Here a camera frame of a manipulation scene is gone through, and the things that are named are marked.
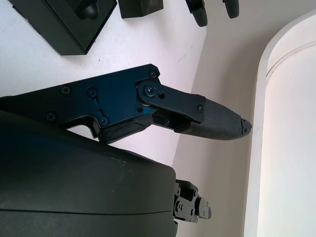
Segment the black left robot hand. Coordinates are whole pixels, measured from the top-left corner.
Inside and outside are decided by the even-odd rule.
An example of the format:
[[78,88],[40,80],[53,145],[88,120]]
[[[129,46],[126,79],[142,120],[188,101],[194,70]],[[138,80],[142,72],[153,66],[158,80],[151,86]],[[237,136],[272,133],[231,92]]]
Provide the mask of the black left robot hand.
[[[239,0],[222,0],[230,19],[239,16]],[[199,27],[206,27],[208,24],[204,0],[186,0],[190,14],[193,15]]]

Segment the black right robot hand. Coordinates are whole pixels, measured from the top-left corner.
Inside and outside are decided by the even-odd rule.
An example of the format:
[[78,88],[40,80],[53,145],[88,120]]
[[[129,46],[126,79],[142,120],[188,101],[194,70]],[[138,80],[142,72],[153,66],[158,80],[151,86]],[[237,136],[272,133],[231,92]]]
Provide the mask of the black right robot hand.
[[152,64],[0,100],[3,237],[174,237],[211,208],[173,168],[112,146],[151,125],[214,140],[252,125]]

